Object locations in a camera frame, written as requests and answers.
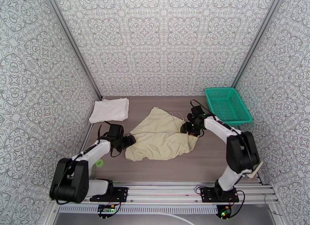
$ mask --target wall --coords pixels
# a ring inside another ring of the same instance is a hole
[[[310,0],[284,0],[237,90],[290,224],[310,224]]]
[[[0,4],[0,224],[41,224],[96,95],[45,0]]]
[[[271,0],[57,0],[103,95],[230,86]]]

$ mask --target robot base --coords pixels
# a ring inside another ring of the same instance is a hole
[[[90,197],[92,202],[126,202],[128,195],[128,187],[114,187],[113,182],[108,179],[108,189],[104,195],[95,195]]]
[[[229,191],[222,191],[219,197],[215,187],[202,187],[200,188],[200,195],[203,203],[239,202],[236,188]]]

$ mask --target white cable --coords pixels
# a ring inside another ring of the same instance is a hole
[[[179,217],[179,216],[177,216],[177,215],[172,215],[172,214],[168,214],[168,213],[156,213],[156,215],[166,215],[166,216],[170,216],[170,217],[173,217],[173,218],[180,219],[180,220],[182,220],[182,221],[184,221],[184,222],[186,222],[186,223],[188,223],[188,224],[190,224],[190,225],[195,225],[195,224],[193,224],[192,222],[188,221],[187,219],[182,218],[182,217]]]
[[[179,113],[179,115],[181,115],[181,113],[179,111],[177,111]],[[181,115],[183,122],[185,122],[183,115]]]
[[[173,120],[173,122],[174,122],[174,125],[175,125],[176,128],[177,128],[177,123],[176,123],[176,120],[174,119],[173,112],[171,112],[171,116],[172,116],[172,120]]]

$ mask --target mounting plate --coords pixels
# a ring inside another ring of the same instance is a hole
[[[203,203],[222,203],[222,202],[239,202],[239,197],[236,188],[230,190],[219,200],[216,197],[214,187],[202,187],[200,188],[200,195]]]
[[[128,187],[114,187],[114,195],[104,194],[90,197],[92,202],[126,202]]]

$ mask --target white towel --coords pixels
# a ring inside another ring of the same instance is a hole
[[[116,100],[95,101],[90,123],[104,121],[123,121],[128,118],[129,100],[120,98]]]

